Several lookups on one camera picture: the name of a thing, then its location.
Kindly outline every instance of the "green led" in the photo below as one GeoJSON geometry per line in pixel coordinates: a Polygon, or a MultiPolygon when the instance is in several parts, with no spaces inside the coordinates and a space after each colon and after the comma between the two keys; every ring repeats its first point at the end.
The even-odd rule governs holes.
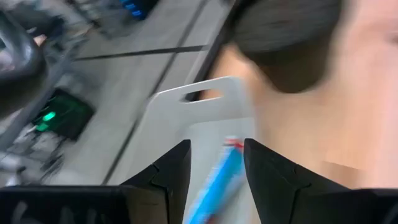
{"type": "Polygon", "coordinates": [[[38,126],[36,126],[36,130],[38,130],[38,131],[45,131],[47,128],[49,128],[49,126],[44,124],[44,123],[39,124],[38,126]]]}
{"type": "Polygon", "coordinates": [[[55,117],[55,112],[49,112],[48,114],[43,116],[43,121],[50,121],[55,117]]]}

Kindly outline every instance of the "floor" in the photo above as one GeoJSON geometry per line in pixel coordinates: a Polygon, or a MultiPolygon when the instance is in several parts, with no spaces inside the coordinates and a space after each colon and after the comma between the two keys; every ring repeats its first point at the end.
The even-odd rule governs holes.
{"type": "Polygon", "coordinates": [[[68,146],[67,161],[50,183],[106,183],[147,100],[194,81],[227,13],[228,5],[219,0],[166,0],[130,27],[129,35],[108,40],[90,33],[73,66],[95,85],[76,93],[96,114],[79,141],[68,146]]]}

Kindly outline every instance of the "black handle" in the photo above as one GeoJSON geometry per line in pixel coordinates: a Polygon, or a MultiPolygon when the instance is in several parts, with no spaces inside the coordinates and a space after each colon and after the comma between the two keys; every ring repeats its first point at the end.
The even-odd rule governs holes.
{"type": "Polygon", "coordinates": [[[0,39],[10,52],[14,65],[0,71],[0,88],[43,75],[45,59],[42,51],[24,28],[4,11],[0,11],[0,39]]]}

